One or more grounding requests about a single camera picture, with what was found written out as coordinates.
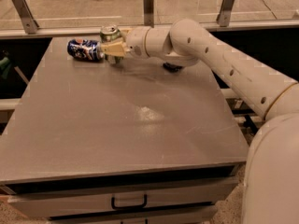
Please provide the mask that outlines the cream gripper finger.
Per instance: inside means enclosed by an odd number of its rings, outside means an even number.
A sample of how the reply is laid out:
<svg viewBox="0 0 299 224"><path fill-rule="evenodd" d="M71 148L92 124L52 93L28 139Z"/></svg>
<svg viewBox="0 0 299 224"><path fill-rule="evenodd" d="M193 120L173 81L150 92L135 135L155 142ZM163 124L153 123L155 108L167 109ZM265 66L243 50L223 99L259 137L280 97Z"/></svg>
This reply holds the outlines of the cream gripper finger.
<svg viewBox="0 0 299 224"><path fill-rule="evenodd" d="M122 38L101 44L101 51L109 56L125 57L130 51Z"/></svg>
<svg viewBox="0 0 299 224"><path fill-rule="evenodd" d="M131 32L132 32L131 28L129 28L129 29L121 29L121 36L123 38L126 38L128 36L128 34L131 33Z"/></svg>

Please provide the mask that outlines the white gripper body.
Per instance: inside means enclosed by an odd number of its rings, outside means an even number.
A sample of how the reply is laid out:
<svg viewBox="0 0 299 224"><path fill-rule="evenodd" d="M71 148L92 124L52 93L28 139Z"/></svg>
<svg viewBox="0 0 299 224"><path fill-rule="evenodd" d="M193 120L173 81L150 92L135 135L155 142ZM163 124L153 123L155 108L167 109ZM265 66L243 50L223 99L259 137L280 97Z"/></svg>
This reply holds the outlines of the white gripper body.
<svg viewBox="0 0 299 224"><path fill-rule="evenodd" d="M138 59L147 59L146 36L149 31L148 26L139 26L131 30L126 36L126 45L130 54Z"/></svg>

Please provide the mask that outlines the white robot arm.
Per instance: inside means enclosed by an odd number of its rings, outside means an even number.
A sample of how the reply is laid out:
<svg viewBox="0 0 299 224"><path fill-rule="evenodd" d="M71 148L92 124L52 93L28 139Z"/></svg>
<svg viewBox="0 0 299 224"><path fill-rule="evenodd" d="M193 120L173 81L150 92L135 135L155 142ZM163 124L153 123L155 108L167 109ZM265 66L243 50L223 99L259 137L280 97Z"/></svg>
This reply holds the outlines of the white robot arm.
<svg viewBox="0 0 299 224"><path fill-rule="evenodd" d="M249 147L242 224L299 224L299 83L220 41L199 22L171 26L108 26L121 36L100 45L106 55L157 57L175 65L205 63L264 125Z"/></svg>

